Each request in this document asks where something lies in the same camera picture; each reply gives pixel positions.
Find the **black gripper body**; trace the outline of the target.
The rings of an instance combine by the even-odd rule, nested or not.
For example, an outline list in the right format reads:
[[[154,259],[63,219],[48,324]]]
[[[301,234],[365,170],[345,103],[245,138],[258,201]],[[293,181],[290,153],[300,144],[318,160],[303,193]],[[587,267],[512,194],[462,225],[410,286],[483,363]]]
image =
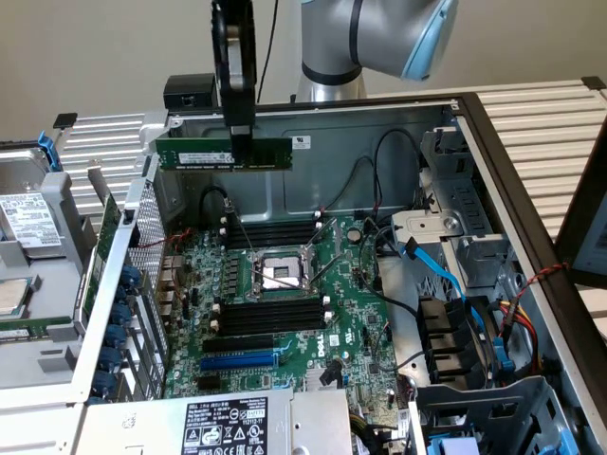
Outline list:
[[[255,24],[251,1],[212,1],[215,72],[229,90],[253,90],[257,83]]]

